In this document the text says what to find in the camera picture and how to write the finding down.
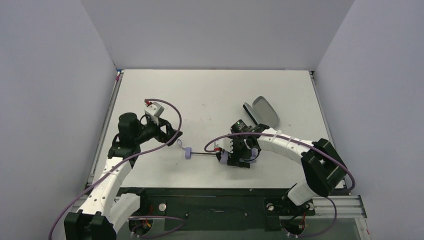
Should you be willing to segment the lilac folding umbrella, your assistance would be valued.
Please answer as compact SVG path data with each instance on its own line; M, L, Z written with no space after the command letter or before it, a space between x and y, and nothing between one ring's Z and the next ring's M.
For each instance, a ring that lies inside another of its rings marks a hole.
M202 155L210 156L210 157L214 156L218 159L218 162L220 164L224 164L224 165L227 165L227 166L233 166L233 167L239 167L239 168L250 168L250 165L256 163L256 159L260 155L259 150L256 149L256 148L253 148L251 150L251 157L250 158L240 158L238 161L234 161L234 160L229 159L230 154L228 152L225 152L223 154L221 154L220 152L218 152L218 153L195 152L189 146L184 147L183 142L180 139L177 139L176 142L179 145L179 147L184 150L184 157L187 160L191 159L192 156L202 156Z

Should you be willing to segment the black umbrella case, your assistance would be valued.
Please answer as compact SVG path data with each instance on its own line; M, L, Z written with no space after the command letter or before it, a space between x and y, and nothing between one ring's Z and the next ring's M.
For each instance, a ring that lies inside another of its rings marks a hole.
M255 125L264 124L271 128L278 128L280 117L264 96L258 96L252 104L245 102L243 109Z

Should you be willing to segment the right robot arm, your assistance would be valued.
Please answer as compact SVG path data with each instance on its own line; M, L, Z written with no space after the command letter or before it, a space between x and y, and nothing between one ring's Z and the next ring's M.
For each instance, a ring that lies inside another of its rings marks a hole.
M222 146L214 144L221 163L249 168L262 151L268 151L302 166L304 180L295 183L282 197L286 209L305 209L312 198L329 196L347 174L346 165L327 139L301 140L262 123L247 126L242 120L234 123L230 131L230 136L221 140Z

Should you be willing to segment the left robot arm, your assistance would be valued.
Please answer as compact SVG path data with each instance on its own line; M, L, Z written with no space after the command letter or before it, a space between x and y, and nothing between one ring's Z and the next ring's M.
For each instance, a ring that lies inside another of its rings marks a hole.
M118 134L112 141L100 179L93 183L85 202L64 219L68 240L115 240L128 218L142 206L143 192L126 193L115 200L126 176L142 154L141 144L155 139L171 146L183 133L165 119L146 116L142 124L137 115L119 117Z

